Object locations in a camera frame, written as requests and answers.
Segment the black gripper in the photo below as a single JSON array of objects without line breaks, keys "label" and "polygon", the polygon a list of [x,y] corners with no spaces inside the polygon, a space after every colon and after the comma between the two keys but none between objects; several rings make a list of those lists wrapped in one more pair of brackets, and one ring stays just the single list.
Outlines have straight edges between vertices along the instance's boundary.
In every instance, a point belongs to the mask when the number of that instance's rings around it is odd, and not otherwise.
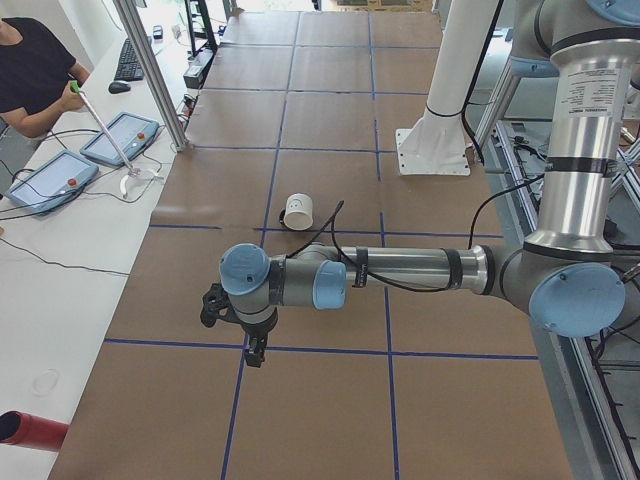
[{"label": "black gripper", "polygon": [[242,329],[248,336],[248,348],[244,350],[244,359],[249,367],[261,367],[265,361],[268,335],[274,329],[274,320],[267,319],[260,323],[243,323]]}]

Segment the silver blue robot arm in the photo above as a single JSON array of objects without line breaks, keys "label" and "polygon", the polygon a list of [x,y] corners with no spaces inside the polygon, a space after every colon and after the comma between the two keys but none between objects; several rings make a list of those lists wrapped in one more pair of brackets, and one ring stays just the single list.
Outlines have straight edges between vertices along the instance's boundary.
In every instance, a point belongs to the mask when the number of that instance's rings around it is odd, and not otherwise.
[{"label": "silver blue robot arm", "polygon": [[281,306],[338,309],[349,288],[381,283],[436,293],[468,289],[501,298],[557,335],[580,338],[613,324],[626,288],[603,232],[632,70],[639,60],[635,1],[522,1],[514,61],[558,76],[543,192],[534,231],[520,248],[341,247],[310,241],[289,255],[253,244],[227,250],[201,321],[239,325],[244,352],[262,364]]}]

